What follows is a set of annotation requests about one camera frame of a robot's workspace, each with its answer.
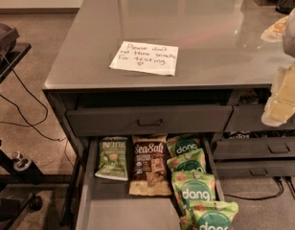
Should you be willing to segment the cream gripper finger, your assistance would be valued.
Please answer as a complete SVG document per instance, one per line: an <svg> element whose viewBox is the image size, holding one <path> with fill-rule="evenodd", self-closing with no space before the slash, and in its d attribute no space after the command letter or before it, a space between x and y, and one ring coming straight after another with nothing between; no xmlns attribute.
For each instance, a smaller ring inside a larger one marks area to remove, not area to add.
<svg viewBox="0 0 295 230"><path fill-rule="evenodd" d="M271 96L264 107L261 121L270 127L285 124L295 114L295 62L280 67L271 86Z"/></svg>

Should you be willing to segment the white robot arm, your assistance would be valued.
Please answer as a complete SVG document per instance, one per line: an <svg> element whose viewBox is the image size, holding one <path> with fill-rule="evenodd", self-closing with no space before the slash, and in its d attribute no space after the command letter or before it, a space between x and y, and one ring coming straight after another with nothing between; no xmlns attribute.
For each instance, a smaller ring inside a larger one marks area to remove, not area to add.
<svg viewBox="0 0 295 230"><path fill-rule="evenodd" d="M284 52L295 59L295 8L291 13L266 29L261 39L283 43ZM270 127L285 124L295 114L295 61L288 67L279 67L271 86L261 121Z"/></svg>

